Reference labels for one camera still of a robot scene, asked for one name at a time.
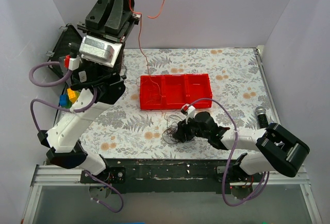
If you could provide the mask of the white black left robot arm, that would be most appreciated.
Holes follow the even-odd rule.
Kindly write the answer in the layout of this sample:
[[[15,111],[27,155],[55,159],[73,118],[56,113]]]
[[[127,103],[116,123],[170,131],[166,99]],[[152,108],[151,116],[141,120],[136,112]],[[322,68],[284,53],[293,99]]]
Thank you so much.
[[[85,36],[69,44],[62,65],[66,68],[60,82],[79,93],[70,108],[62,108],[63,118],[49,130],[39,130],[40,143],[48,148],[48,160],[65,169],[79,167],[99,183],[109,179],[105,159],[85,150],[81,135],[125,92],[121,73],[128,35],[140,22],[134,14],[134,0],[97,0],[78,29]]]

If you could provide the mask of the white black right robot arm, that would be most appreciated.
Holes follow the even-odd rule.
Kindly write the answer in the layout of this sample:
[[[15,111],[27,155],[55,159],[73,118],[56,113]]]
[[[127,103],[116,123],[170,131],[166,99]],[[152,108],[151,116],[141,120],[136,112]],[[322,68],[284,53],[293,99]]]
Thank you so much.
[[[208,112],[180,121],[172,137],[182,143],[201,137],[215,149],[232,148],[253,150],[254,154],[242,154],[230,167],[230,173],[245,181],[251,175],[276,171],[287,177],[295,177],[310,152],[299,138],[277,123],[268,127],[235,131],[216,124]]]

